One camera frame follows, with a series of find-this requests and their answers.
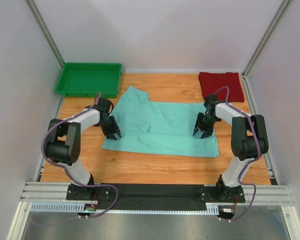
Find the teal t shirt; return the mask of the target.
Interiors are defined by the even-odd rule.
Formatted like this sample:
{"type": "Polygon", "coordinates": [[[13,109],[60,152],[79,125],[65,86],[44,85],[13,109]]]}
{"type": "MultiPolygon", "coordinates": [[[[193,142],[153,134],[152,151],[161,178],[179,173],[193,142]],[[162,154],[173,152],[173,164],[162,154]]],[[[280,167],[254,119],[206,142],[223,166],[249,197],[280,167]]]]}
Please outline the teal t shirt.
{"type": "Polygon", "coordinates": [[[193,136],[200,103],[156,102],[130,86],[112,111],[121,132],[119,140],[105,139],[102,149],[157,155],[217,158],[215,135],[193,136]]]}

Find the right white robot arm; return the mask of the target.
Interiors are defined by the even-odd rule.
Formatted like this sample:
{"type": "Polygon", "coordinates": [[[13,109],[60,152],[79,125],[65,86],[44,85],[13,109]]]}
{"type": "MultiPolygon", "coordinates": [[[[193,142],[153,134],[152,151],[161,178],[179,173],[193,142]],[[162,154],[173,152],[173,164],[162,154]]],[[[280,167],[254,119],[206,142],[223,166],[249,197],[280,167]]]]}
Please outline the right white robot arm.
{"type": "Polygon", "coordinates": [[[214,100],[204,103],[204,112],[197,115],[193,137],[206,139],[213,135],[214,125],[225,121],[231,126],[232,159],[221,175],[222,185],[216,187],[215,196],[221,202],[232,198],[232,188],[242,184],[250,166],[269,150],[265,119],[251,115],[231,103],[214,100]]]}

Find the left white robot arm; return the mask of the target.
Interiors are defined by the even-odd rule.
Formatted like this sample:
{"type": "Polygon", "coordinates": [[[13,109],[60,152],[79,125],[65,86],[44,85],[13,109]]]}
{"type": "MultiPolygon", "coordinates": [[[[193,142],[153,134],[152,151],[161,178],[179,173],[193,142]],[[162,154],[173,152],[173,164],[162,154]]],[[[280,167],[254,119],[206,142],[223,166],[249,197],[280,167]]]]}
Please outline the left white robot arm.
{"type": "Polygon", "coordinates": [[[81,133],[92,126],[100,127],[109,140],[121,138],[121,131],[112,114],[106,110],[86,108],[69,118],[52,119],[41,142],[43,158],[64,170],[72,184],[79,186],[77,194],[84,201],[91,200],[96,190],[92,174],[80,160],[81,133]]]}

